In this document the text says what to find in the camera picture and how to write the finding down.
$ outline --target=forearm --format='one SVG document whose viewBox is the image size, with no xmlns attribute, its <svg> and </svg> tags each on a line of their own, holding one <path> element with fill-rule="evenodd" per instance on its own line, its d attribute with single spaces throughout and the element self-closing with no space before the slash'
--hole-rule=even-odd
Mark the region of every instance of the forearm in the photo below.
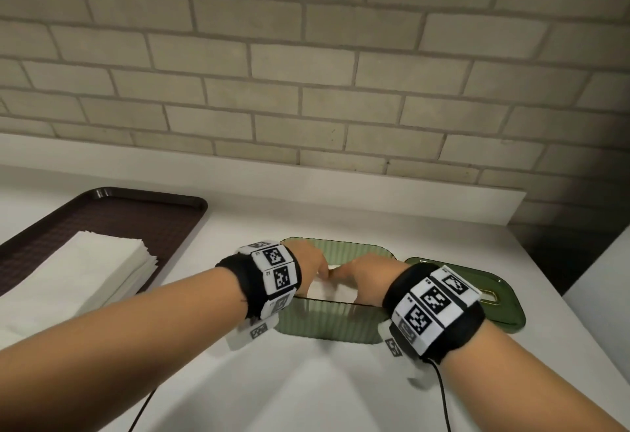
<svg viewBox="0 0 630 432">
<path fill-rule="evenodd" d="M 0 429 L 98 429 L 246 314 L 234 275 L 215 268 L 4 349 Z"/>
<path fill-rule="evenodd" d="M 484 431 L 626 430 L 487 320 L 442 365 Z"/>
</svg>

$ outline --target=person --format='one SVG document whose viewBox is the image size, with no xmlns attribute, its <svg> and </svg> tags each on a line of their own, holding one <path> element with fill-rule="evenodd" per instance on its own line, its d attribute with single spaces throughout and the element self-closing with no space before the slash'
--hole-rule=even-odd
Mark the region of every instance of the person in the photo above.
<svg viewBox="0 0 630 432">
<path fill-rule="evenodd" d="M 307 241 L 286 242 L 302 271 L 354 280 L 381 306 L 409 266 L 376 255 L 329 272 Z M 248 312 L 236 275 L 212 268 L 73 318 L 0 351 L 0 429 L 98 430 L 207 349 Z M 484 320 L 441 364 L 484 431 L 623 431 L 617 421 Z"/>
</svg>

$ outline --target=person's left hand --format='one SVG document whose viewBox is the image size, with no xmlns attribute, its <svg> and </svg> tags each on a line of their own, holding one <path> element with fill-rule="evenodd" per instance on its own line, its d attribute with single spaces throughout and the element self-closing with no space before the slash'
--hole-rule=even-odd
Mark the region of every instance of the person's left hand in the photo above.
<svg viewBox="0 0 630 432">
<path fill-rule="evenodd" d="M 297 258 L 302 270 L 302 285 L 295 293 L 297 296 L 306 296 L 313 279 L 319 276 L 321 279 L 328 279 L 328 263 L 321 250 L 317 249 L 307 240 L 283 241 L 283 245 L 291 250 Z"/>
</svg>

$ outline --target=beige brick wall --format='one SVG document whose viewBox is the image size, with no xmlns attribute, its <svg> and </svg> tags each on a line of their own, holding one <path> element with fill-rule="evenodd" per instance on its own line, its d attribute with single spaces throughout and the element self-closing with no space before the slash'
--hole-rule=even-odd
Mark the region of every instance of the beige brick wall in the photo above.
<svg viewBox="0 0 630 432">
<path fill-rule="evenodd" d="M 630 0 L 0 0 L 0 131 L 527 191 L 630 220 Z"/>
</svg>

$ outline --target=person's right hand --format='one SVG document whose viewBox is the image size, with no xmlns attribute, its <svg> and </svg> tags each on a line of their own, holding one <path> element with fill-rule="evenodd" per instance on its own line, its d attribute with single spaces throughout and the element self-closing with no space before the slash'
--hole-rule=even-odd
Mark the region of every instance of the person's right hand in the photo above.
<svg viewBox="0 0 630 432">
<path fill-rule="evenodd" d="M 355 283 L 358 294 L 355 304 L 382 306 L 389 287 L 409 265 L 374 253 L 353 259 L 330 271 L 330 280 Z"/>
</svg>

